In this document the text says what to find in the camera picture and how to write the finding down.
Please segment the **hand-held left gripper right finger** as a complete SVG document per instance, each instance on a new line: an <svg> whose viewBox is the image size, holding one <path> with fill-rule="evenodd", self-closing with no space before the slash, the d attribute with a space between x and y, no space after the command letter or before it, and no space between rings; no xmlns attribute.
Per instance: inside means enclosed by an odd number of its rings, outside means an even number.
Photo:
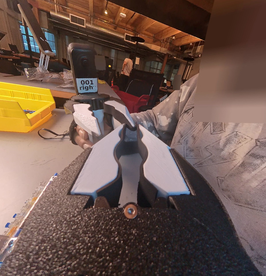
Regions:
<svg viewBox="0 0 266 276"><path fill-rule="evenodd" d="M140 187L146 200L189 195L190 190L170 152L170 147L137 125L138 150L142 158Z"/></svg>

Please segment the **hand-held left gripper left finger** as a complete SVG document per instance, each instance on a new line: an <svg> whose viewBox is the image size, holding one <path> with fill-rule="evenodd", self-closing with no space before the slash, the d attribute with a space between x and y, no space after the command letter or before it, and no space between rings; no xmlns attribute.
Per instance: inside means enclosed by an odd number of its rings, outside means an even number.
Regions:
<svg viewBox="0 0 266 276"><path fill-rule="evenodd" d="M97 190L113 181L118 174L118 163L114 158L114 148L120 141L124 125L119 126L97 142L91 150L71 194L97 196Z"/></svg>

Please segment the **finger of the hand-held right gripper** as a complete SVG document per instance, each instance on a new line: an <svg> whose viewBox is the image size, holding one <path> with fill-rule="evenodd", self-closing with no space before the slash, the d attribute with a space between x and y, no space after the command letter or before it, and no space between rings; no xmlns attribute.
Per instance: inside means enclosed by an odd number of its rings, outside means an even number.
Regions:
<svg viewBox="0 0 266 276"><path fill-rule="evenodd" d="M103 109L92 110L90 104L75 104L74 121L90 135L103 135Z"/></svg>
<svg viewBox="0 0 266 276"><path fill-rule="evenodd" d="M105 101L105 112L112 116L111 122L114 129L119 127L121 124L126 124L128 129L135 129L135 123L123 101Z"/></svg>

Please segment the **toy engine model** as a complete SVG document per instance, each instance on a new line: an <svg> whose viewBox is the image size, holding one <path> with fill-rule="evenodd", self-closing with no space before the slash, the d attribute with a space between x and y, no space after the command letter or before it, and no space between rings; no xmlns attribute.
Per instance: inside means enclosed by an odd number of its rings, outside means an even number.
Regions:
<svg viewBox="0 0 266 276"><path fill-rule="evenodd" d="M6 224L6 231L3 235L0 235L0 268L4 259L12 252L29 213L34 208L47 186L56 179L57 176L58 174L55 173L47 183L42 182L33 193L32 197L25 202L21 211L13 216L14 221Z"/></svg>

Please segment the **person's right hand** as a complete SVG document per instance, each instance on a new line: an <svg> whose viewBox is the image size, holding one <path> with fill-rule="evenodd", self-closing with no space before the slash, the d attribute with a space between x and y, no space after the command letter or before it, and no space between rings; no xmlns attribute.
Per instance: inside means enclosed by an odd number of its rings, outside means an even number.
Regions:
<svg viewBox="0 0 266 276"><path fill-rule="evenodd" d="M89 140L88 133L77 125L74 120L69 127L69 137L74 145L78 145L84 150L94 145L94 143Z"/></svg>

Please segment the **red chair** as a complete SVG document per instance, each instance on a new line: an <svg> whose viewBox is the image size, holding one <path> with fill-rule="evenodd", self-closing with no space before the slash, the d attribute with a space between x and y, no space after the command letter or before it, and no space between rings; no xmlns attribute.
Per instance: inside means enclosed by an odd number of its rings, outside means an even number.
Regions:
<svg viewBox="0 0 266 276"><path fill-rule="evenodd" d="M127 107L130 113L141 112L140 107L147 105L150 98L149 95L142 95L141 97L137 97L129 93L120 91L118 86L111 86L111 88L124 102L125 106Z"/></svg>

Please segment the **pile of clear plastic bags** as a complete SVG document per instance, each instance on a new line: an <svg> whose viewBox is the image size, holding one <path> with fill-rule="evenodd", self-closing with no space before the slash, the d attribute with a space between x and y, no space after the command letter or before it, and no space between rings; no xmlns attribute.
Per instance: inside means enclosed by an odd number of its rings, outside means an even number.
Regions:
<svg viewBox="0 0 266 276"><path fill-rule="evenodd" d="M44 66L24 68L28 81L41 81L59 84L58 88L74 88L72 71L63 69L62 72L49 72Z"/></svg>

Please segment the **black office chair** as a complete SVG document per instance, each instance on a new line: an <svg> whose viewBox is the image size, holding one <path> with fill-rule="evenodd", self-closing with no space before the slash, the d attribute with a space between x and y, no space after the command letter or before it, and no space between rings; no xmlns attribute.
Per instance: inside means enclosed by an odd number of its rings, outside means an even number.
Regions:
<svg viewBox="0 0 266 276"><path fill-rule="evenodd" d="M137 97L149 95L148 105L154 105L163 77L164 74L140 71L133 68L125 92Z"/></svg>

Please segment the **dark board on white stand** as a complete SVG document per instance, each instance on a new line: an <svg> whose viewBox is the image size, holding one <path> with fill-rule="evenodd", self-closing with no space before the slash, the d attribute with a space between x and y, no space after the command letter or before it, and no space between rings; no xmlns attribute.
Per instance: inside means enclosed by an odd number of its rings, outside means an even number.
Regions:
<svg viewBox="0 0 266 276"><path fill-rule="evenodd" d="M52 51L34 13L32 12L29 3L26 0L18 0L18 8L21 12L24 22L29 27L33 38L36 40L41 56L39 59L39 66L42 66L45 60L44 67L48 68L49 58L55 56Z"/></svg>

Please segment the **grey background table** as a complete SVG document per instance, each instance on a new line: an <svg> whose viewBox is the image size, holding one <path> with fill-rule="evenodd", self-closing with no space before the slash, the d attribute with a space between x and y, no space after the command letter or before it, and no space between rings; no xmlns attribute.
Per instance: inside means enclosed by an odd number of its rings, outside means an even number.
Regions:
<svg viewBox="0 0 266 276"><path fill-rule="evenodd" d="M50 89L51 94L55 100L55 105L57 109L64 109L64 103L69 100L72 96L76 95L76 91L74 88L58 88L60 85L60 81L57 79L49 79L49 81L27 81L26 76L10 76L9 74L0 73L0 81L26 85L30 87L38 87L38 88L46 88ZM112 90L112 88L107 84L99 84L98 83L98 92L102 92L102 94L107 94L112 98L119 99L119 96ZM85 93L82 95L90 95L90 96L102 96L102 94L98 93Z"/></svg>

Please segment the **yellow plastic bin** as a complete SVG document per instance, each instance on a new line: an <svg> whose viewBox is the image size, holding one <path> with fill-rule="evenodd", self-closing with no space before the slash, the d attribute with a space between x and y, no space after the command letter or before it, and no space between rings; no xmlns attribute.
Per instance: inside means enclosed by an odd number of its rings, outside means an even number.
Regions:
<svg viewBox="0 0 266 276"><path fill-rule="evenodd" d="M49 89L0 82L0 131L32 131L52 117L55 107Z"/></svg>

